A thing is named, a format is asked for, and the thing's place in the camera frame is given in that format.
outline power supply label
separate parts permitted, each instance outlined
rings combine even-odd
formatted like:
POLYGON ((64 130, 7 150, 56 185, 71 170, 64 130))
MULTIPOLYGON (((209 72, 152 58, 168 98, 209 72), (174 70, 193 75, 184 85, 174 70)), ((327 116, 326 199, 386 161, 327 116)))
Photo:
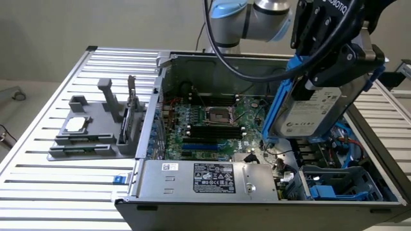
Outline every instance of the power supply label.
POLYGON ((194 184, 197 193, 237 193, 233 165, 194 164, 194 184))

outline metal slatted table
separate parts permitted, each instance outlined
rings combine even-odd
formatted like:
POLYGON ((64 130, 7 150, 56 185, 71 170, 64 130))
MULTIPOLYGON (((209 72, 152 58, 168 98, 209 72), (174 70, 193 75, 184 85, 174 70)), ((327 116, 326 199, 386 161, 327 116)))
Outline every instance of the metal slatted table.
MULTIPOLYGON (((128 97, 127 78, 136 76, 136 91, 148 104, 158 78, 158 51, 99 48, 80 58, 72 72, 0 164, 0 230, 128 231, 130 227, 112 203, 114 175, 134 169, 134 159, 47 161, 72 95, 103 101, 99 78, 112 78, 119 101, 128 97)), ((367 122, 405 172, 411 175, 411 116, 379 83, 355 102, 367 122)), ((371 230, 405 230, 411 220, 395 227, 371 230)))

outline blue latch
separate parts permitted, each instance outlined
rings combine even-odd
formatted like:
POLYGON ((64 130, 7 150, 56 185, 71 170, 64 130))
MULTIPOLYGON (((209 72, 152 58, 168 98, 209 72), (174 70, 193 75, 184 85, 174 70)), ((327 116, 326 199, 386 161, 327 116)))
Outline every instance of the blue latch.
POLYGON ((114 178, 114 185, 126 185, 127 177, 124 176, 115 176, 114 178))
POLYGON ((369 196, 369 192, 361 192, 355 195, 337 195, 330 185, 313 186, 310 193, 315 200, 325 201, 363 201, 369 196))
POLYGON ((367 81, 367 83, 366 83, 366 86, 365 86, 365 88, 363 88, 363 91, 369 91, 369 90, 371 89, 375 80, 381 77, 381 75, 383 74, 385 70, 386 70, 386 66, 381 66, 381 67, 374 71, 374 73, 373 73, 373 75, 371 75, 371 77, 370 77, 370 79, 369 79, 369 81, 367 81))

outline capacitor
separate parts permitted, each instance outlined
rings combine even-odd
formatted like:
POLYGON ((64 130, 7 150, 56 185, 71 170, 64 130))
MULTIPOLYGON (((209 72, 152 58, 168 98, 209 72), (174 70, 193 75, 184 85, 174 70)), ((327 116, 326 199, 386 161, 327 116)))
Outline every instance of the capacitor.
POLYGON ((257 109, 258 108, 258 103, 253 103, 251 107, 257 109))

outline small white label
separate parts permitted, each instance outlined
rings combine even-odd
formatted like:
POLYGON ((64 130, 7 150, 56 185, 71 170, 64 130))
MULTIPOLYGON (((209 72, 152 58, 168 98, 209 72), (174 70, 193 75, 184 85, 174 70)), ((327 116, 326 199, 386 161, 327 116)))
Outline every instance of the small white label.
POLYGON ((179 164, 178 163, 166 163, 163 164, 163 167, 162 167, 162 170, 163 171, 178 171, 179 170, 179 164))

